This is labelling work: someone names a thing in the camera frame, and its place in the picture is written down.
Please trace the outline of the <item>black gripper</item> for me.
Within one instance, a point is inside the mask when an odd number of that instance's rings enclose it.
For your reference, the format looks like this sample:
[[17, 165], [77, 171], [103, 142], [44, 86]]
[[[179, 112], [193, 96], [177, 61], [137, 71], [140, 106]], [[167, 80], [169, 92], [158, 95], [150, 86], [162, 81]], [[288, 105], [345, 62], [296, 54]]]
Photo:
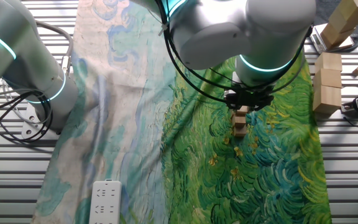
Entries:
[[229, 109], [238, 110], [240, 106], [263, 109], [270, 106], [274, 96], [271, 92], [249, 92], [239, 90], [237, 93], [225, 92], [224, 101]]

